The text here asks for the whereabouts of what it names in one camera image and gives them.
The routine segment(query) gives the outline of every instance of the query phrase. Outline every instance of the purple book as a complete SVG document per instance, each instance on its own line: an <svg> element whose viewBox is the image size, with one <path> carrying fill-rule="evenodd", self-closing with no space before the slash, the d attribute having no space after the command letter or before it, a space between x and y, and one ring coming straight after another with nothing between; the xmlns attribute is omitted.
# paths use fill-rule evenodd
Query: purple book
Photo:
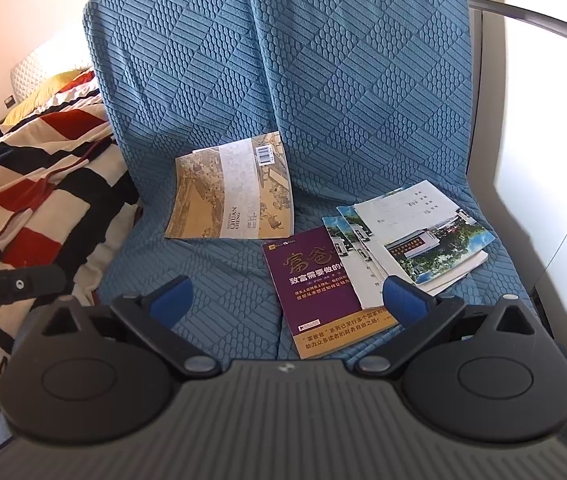
<svg viewBox="0 0 567 480"><path fill-rule="evenodd" d="M301 358L327 354L396 324L384 308L361 310L325 227L268 242L263 253Z"/></svg>

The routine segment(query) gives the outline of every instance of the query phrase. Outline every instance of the black plastic mount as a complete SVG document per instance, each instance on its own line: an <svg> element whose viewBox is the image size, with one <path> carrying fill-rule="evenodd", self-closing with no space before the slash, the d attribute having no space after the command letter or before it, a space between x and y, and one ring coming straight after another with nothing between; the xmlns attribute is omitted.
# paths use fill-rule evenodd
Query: black plastic mount
<svg viewBox="0 0 567 480"><path fill-rule="evenodd" d="M153 420L186 380L220 373L140 300L83 307L60 298L45 307L0 381L16 434L73 446L120 438Z"/></svg>
<svg viewBox="0 0 567 480"><path fill-rule="evenodd" d="M415 415L457 438L526 442L567 423L567 361L513 294L494 307L445 298L355 371L396 381Z"/></svg>

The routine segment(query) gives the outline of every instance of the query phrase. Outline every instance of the barcode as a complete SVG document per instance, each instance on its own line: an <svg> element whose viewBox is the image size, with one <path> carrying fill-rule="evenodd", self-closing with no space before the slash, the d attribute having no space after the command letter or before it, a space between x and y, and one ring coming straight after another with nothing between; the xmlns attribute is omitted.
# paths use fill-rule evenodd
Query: barcode
<svg viewBox="0 0 567 480"><path fill-rule="evenodd" d="M257 146L255 149L256 160L259 166L268 166L269 164L274 164L274 153L272 152L272 146L265 144L263 146Z"/></svg>

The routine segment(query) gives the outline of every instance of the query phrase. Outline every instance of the striped blanket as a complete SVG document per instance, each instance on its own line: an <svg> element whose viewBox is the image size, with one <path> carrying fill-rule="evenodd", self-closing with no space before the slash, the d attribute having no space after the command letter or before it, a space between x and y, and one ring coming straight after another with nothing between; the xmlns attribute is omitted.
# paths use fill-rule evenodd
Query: striped blanket
<svg viewBox="0 0 567 480"><path fill-rule="evenodd" d="M16 126L0 125L0 269L55 263L67 278L64 293L95 304L137 201L93 72ZM23 318L53 299L0 308L0 376Z"/></svg>

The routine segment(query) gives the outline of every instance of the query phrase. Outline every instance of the screw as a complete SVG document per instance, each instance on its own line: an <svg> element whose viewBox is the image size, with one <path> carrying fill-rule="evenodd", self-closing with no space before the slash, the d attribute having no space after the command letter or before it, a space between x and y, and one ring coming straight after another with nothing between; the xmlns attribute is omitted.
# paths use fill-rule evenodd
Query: screw
<svg viewBox="0 0 567 480"><path fill-rule="evenodd" d="M359 360L359 368L362 372L380 374L390 368L390 361L380 355L366 355Z"/></svg>
<svg viewBox="0 0 567 480"><path fill-rule="evenodd" d="M215 365L217 362L207 355L197 355L194 357L188 357L183 363L185 369L189 372L193 372L195 374L204 374L205 372L209 372L214 370Z"/></svg>

